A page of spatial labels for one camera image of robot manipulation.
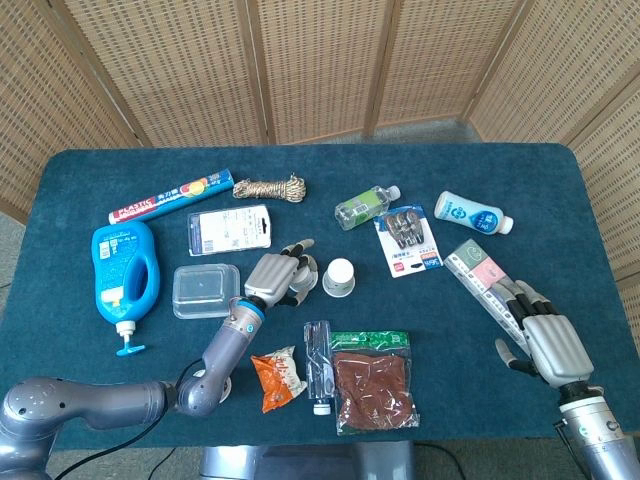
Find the bottle label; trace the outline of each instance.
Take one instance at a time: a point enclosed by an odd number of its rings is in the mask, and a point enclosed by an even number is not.
[[[486,210],[471,215],[469,220],[476,230],[484,233],[491,233],[498,227],[498,216]]]
[[[355,225],[360,225],[378,213],[376,209],[382,205],[378,194],[373,190],[367,190],[357,197],[344,202],[345,207],[351,210],[356,217]]]

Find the floor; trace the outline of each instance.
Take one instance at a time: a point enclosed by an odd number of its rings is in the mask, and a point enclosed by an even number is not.
[[[479,138],[468,126],[453,120],[440,120],[400,127],[380,129],[371,139],[359,134],[333,138],[323,143],[468,143]],[[0,214],[0,322],[9,284],[20,251],[24,227]],[[553,434],[551,425],[549,435]],[[468,479],[491,480],[557,480],[583,479],[564,446],[558,439],[486,439],[439,442],[456,454]],[[124,479],[147,478],[154,465],[168,449],[128,448],[95,460],[71,475],[69,479]],[[57,475],[64,468],[93,453],[86,450],[54,452],[49,472]],[[417,447],[418,478],[456,479],[457,471],[442,452],[428,447]],[[154,475],[154,479],[175,480],[197,478],[201,457],[199,448],[179,448]],[[282,470],[262,472],[263,478],[293,478],[282,475]],[[304,471],[305,480],[320,475]]]

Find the table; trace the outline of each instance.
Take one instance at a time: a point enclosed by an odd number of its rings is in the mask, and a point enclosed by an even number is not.
[[[196,177],[229,167],[236,181],[307,182],[301,204],[236,200],[230,192],[148,222],[163,281],[159,299],[138,324],[135,341],[148,350],[116,358],[121,340],[94,305],[90,241],[108,212]],[[33,375],[80,382],[175,380],[198,358],[220,320],[173,315],[174,270],[231,263],[242,282],[267,251],[307,237],[324,271],[349,258],[356,288],[333,299],[320,287],[297,309],[268,313],[251,354],[296,346],[304,376],[302,326],[327,319],[336,331],[406,330],[412,342],[415,429],[337,437],[334,417],[314,417],[305,394],[269,414],[248,355],[232,375],[230,398],[211,417],[169,414],[139,446],[324,444],[355,440],[553,436],[557,392],[508,370],[494,349],[507,338],[455,277],[439,268],[392,279],[372,222],[340,230],[334,206],[373,185],[397,184],[395,205],[421,203],[440,253],[475,239],[513,278],[529,281],[566,313],[590,353],[610,406],[627,431],[640,427],[640,362],[573,154],[552,144],[314,145],[134,150],[77,150],[47,165],[27,226],[5,319],[0,326],[0,392]],[[435,220],[441,191],[501,207],[515,219],[507,236],[484,236]],[[187,214],[264,203],[272,218],[270,250],[189,257]],[[102,448],[141,427],[93,432],[70,422],[57,448]]]

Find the black cable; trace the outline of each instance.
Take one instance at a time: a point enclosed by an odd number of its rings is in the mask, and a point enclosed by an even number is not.
[[[160,468],[160,465],[162,465],[164,462],[169,460],[169,457],[173,455],[173,452],[175,451],[176,451],[176,447],[173,447],[171,451],[162,460],[160,460],[155,467],[153,467],[153,470],[151,470],[151,473],[147,477],[147,480],[151,480],[151,478],[153,477],[153,474],[156,473],[156,470]]]
[[[569,454],[571,455],[571,458],[573,458],[573,461],[576,463],[577,467],[580,469],[580,472],[582,472],[582,475],[584,475],[584,478],[586,478],[587,480],[591,480],[591,475],[589,475],[589,472],[587,472],[586,468],[584,468],[580,463],[580,461],[578,460],[578,456],[576,455],[576,452],[573,450],[573,447],[569,443],[569,439],[567,438],[567,435],[564,433],[564,430],[563,430],[564,422],[559,421],[554,423],[553,428],[555,428],[556,433],[560,437],[560,440],[562,440],[562,443],[564,443],[564,446],[567,447],[567,450],[569,450]]]
[[[441,445],[437,445],[435,443],[429,443],[429,442],[414,442],[415,445],[419,445],[421,447],[429,447],[429,448],[433,448],[436,450],[440,450],[441,452],[444,452],[447,454],[447,456],[453,460],[453,463],[456,464],[456,468],[458,469],[458,474],[460,474],[460,478],[462,480],[467,480],[467,476],[464,474],[464,470],[462,470],[462,465],[460,465],[460,461],[458,460],[458,457],[455,456],[455,454],[449,450],[448,448],[445,448]]]
[[[191,367],[193,367],[196,363],[198,363],[200,361],[202,361],[202,359],[200,359],[200,358],[197,359],[197,360],[194,360],[193,362],[191,362],[189,365],[187,365],[182,370],[182,372],[180,373],[180,376],[178,377],[178,381],[176,382],[176,390],[178,389],[178,387],[182,383],[182,380],[184,379],[184,376],[186,375],[187,371]],[[168,409],[169,409],[169,402],[168,402],[168,399],[167,399],[167,394],[165,392],[164,408],[162,410],[162,413],[160,414],[160,416],[151,425],[149,425],[147,428],[145,428],[138,435],[136,435],[135,437],[127,440],[126,442],[123,442],[123,443],[121,443],[119,445],[116,445],[115,447],[111,447],[111,448],[108,448],[106,450],[102,450],[101,452],[94,453],[93,455],[89,455],[88,457],[85,457],[82,460],[74,463],[73,465],[71,465],[70,467],[65,469],[60,475],[58,475],[55,478],[55,480],[61,480],[62,478],[66,477],[68,474],[73,472],[76,468],[81,467],[85,463],[89,463],[90,461],[95,460],[96,458],[104,457],[105,455],[109,455],[110,453],[117,452],[118,450],[122,450],[123,448],[128,447],[129,445],[131,445],[132,443],[136,443],[138,440],[140,440],[142,437],[144,437],[147,433],[149,433],[151,430],[153,430],[156,427],[156,425],[158,425],[158,423],[160,423],[160,420],[162,420],[164,415],[167,413]]]

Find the robotic hand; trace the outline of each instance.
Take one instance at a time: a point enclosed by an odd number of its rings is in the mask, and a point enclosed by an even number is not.
[[[232,306],[231,315],[202,356],[206,369],[201,378],[179,379],[175,385],[84,385],[33,377],[14,386],[0,411],[0,480],[50,480],[45,473],[49,454],[62,425],[73,418],[84,418],[98,430],[151,423],[137,440],[174,405],[187,415],[210,414],[267,309],[299,305],[315,286],[317,265],[303,253],[313,243],[303,240],[279,255],[266,254],[260,259],[245,283],[246,296]],[[293,296],[286,295],[290,287]]]
[[[572,455],[562,431],[564,426],[569,426],[579,442],[593,478],[640,479],[635,448],[611,413],[603,397],[604,389],[587,383],[593,364],[569,319],[521,280],[513,282],[505,277],[492,288],[523,331],[531,359],[518,360],[500,339],[496,340],[498,354],[509,368],[539,375],[559,389],[563,419],[554,426]],[[591,478],[585,470],[583,474]]]

